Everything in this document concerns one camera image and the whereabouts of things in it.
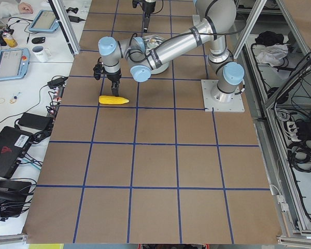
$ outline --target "brown work surface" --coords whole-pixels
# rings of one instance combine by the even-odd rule
[[[164,3],[149,33],[168,39],[192,26],[192,1]],[[27,217],[28,243],[275,244],[281,231],[245,97],[245,113],[204,111],[201,79],[214,78],[207,49],[143,83],[121,60],[120,94],[130,102],[99,105],[111,83],[93,78],[97,42],[141,35],[142,12],[128,0],[93,1],[91,12]]]
[[[311,49],[311,0],[282,0],[298,32]]]

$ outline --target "person's hand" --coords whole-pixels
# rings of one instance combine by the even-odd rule
[[[18,8],[21,14],[32,14],[33,13],[33,9],[30,4],[20,3],[18,5]]]

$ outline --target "bottle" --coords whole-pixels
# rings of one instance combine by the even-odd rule
[[[11,48],[14,48],[17,46],[16,40],[13,38],[13,36],[10,33],[3,33],[2,38],[5,40],[7,45]]]

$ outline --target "cloth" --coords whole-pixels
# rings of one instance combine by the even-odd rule
[[[7,2],[0,3],[0,19],[10,17],[19,13],[20,12],[17,4],[10,4]]]
[[[264,33],[259,34],[255,41],[257,44],[273,46],[275,44],[283,44],[284,39],[285,38],[282,34],[276,34],[272,31],[265,31]]]
[[[258,63],[267,63],[270,66],[281,66],[283,58],[288,54],[287,45],[273,45],[261,50],[256,59]]]

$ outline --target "computer mouse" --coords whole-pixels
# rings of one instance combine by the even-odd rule
[[[50,7],[50,4],[49,4],[48,1],[42,1],[42,2],[40,3],[40,5],[41,5],[42,7]]]

